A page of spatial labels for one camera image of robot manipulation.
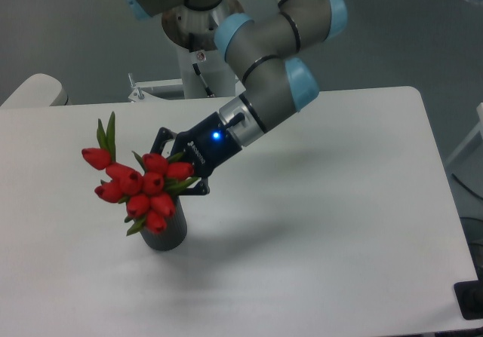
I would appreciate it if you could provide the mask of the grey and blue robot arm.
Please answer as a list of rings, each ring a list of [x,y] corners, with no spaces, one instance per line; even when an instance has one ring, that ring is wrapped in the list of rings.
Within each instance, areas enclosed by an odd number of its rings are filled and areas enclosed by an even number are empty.
[[[256,22],[230,10],[227,0],[126,0],[140,19],[179,14],[190,50],[215,49],[244,91],[190,130],[162,128],[153,151],[171,142],[171,160],[193,175],[168,180],[174,195],[206,195],[208,177],[222,163],[311,103],[319,87],[300,51],[339,35],[348,20],[344,0],[276,0],[278,13]]]

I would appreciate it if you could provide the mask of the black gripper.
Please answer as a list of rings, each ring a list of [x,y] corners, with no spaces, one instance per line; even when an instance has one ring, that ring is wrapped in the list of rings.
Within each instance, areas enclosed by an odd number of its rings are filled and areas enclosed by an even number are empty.
[[[217,167],[242,150],[216,112],[179,134],[166,127],[160,127],[150,152],[161,155],[166,144],[171,141],[174,141],[172,154],[182,152],[180,160],[193,165],[194,176],[204,178],[193,187],[183,190],[181,196],[208,195],[208,177]]]

